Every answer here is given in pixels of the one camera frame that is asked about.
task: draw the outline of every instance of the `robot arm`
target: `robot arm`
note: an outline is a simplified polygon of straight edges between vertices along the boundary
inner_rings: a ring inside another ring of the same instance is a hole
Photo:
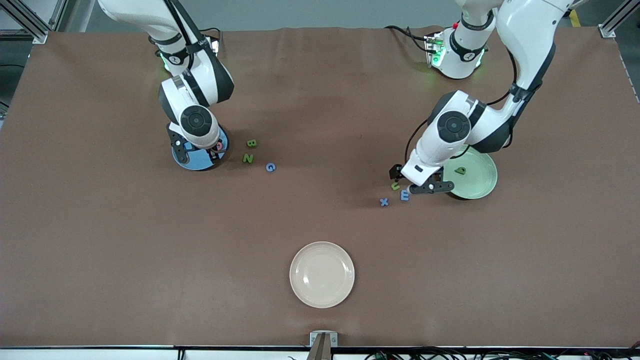
[[[159,99],[171,121],[170,136],[178,138],[175,141],[172,138],[173,150],[181,152],[176,160],[186,164],[187,151],[194,150],[191,145],[185,147],[185,140],[200,149],[217,146],[216,150],[210,150],[212,156],[220,153],[221,129],[207,107],[227,100],[234,83],[180,1],[98,0],[98,3],[112,19],[146,31],[165,59],[172,77],[161,83]]]
[[[557,23],[570,1],[507,0],[497,16],[497,29],[507,49],[520,66],[502,109],[495,110],[460,90],[445,94],[428,118],[428,126],[401,175],[413,184],[412,193],[433,193],[423,186],[463,144],[479,152],[495,152],[510,144],[513,126],[542,84],[555,52],[553,37]]]

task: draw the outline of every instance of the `brown table surface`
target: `brown table surface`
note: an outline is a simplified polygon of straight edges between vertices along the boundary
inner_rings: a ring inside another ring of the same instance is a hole
[[[615,41],[556,41],[513,146],[492,155],[493,193],[404,203],[388,170],[438,98],[510,85],[496,36],[453,81],[390,30],[226,33],[236,91],[213,112],[235,149],[190,172],[170,156],[146,34],[50,34],[0,134],[0,345],[293,345],[331,329],[342,345],[629,346],[640,106]],[[320,240],[356,268],[331,309],[288,279]]]

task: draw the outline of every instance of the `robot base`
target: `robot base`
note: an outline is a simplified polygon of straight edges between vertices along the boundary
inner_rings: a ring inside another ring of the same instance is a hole
[[[187,170],[203,171],[212,169],[222,161],[222,157],[229,149],[229,138],[222,127],[220,127],[218,144],[212,148],[216,152],[195,147],[182,135],[170,130],[168,126],[167,131],[172,143],[171,154],[173,159],[178,165]]]
[[[460,56],[451,49],[449,39],[452,28],[434,34],[435,44],[424,42],[425,48],[436,51],[436,54],[427,54],[427,64],[430,67],[438,69],[444,76],[451,79],[464,79],[471,75],[473,71],[480,66],[480,61],[484,55],[484,50],[478,54],[473,61],[462,61]]]

